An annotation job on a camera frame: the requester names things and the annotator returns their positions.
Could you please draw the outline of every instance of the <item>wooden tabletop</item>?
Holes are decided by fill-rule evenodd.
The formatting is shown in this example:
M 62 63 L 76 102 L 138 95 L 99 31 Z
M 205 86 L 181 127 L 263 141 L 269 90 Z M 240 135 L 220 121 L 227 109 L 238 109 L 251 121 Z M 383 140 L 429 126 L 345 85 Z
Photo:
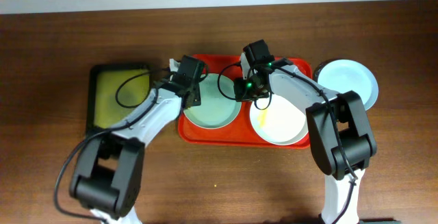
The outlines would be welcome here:
M 438 0 L 0 16 L 0 223 L 89 223 L 58 213 L 55 178 L 83 138 L 95 64 L 165 66 L 183 54 L 356 60 L 375 74 L 378 151 L 361 219 L 438 220 Z M 62 182 L 61 204 L 87 213 Z M 167 125 L 146 150 L 136 202 L 145 223 L 277 223 L 318 216 L 324 176 L 310 149 L 193 145 Z

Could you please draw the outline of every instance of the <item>wooden table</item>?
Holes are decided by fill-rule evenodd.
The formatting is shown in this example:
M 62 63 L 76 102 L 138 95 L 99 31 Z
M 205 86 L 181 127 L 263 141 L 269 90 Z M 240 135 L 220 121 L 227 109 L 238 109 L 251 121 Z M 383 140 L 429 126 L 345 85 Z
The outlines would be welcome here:
M 260 38 L 313 68 L 347 58 L 371 69 L 378 152 L 359 216 L 436 223 L 437 0 L 0 16 L 0 223 L 89 223 L 56 212 L 52 191 L 83 138 L 93 65 L 238 55 Z M 87 213 L 68 196 L 72 172 L 60 201 Z M 316 217 L 323 202 L 310 149 L 192 145 L 171 123 L 146 150 L 136 210 L 145 223 L 286 223 Z

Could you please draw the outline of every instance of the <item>red tray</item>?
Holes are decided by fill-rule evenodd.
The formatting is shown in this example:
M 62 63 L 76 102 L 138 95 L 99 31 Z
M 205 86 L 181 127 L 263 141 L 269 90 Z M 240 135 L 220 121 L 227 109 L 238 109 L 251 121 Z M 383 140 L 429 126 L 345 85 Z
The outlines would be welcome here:
M 229 55 L 204 55 L 198 54 L 193 57 L 208 64 L 210 73 L 220 73 L 221 70 L 239 61 L 239 56 Z M 307 77 L 312 76 L 310 65 L 300 58 L 289 58 Z M 229 79 L 234 80 L 242 76 L 240 67 L 233 66 L 224 73 Z M 230 124 L 218 129 L 203 129 L 190 122 L 184 114 L 178 120 L 179 135 L 187 142 L 204 145 L 232 145 L 248 147 L 276 147 L 288 149 L 305 149 L 310 145 L 309 135 L 307 134 L 300 141 L 286 146 L 273 145 L 260 138 L 255 133 L 249 120 L 249 110 L 251 102 L 243 102 L 238 116 Z

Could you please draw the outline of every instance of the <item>white plate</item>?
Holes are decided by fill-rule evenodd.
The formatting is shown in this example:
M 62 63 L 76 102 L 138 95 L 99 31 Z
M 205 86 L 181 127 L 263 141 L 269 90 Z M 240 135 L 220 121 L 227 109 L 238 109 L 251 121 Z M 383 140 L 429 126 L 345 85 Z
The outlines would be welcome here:
M 219 74 L 210 73 L 199 83 L 201 105 L 184 110 L 184 114 L 193 124 L 217 129 L 231 123 L 239 114 L 242 103 L 222 96 L 218 90 Z M 220 89 L 229 97 L 234 97 L 234 83 L 224 75 L 220 76 Z
M 340 93 L 355 91 L 362 98 L 365 110 L 369 110 L 377 101 L 376 78 L 368 68 L 353 60 L 334 60 L 328 63 L 322 68 L 318 83 Z
M 257 106 L 265 108 L 269 99 L 259 99 Z M 272 95 L 271 104 L 259 110 L 253 103 L 249 112 L 251 125 L 264 140 L 275 145 L 292 145 L 307 134 L 303 129 L 306 116 L 285 98 Z

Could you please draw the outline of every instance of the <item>plate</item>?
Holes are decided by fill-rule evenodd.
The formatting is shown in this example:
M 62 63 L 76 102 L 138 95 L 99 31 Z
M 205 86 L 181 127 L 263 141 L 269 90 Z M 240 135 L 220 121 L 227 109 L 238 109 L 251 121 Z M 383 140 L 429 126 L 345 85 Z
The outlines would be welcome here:
M 259 99 L 257 106 L 267 106 L 269 99 Z M 255 132 L 264 140 L 275 145 L 292 145 L 307 134 L 306 116 L 287 99 L 272 95 L 271 104 L 259 110 L 253 103 L 249 117 Z
M 201 105 L 184 110 L 187 119 L 205 129 L 218 129 L 231 123 L 239 114 L 242 104 L 222 96 L 218 90 L 219 74 L 210 73 L 201 83 Z M 234 83 L 224 75 L 220 76 L 220 89 L 234 97 Z
M 378 85 L 375 76 L 364 65 L 354 60 L 334 60 L 321 64 L 317 83 L 325 88 L 345 93 L 355 91 L 362 99 L 365 110 L 377 101 Z

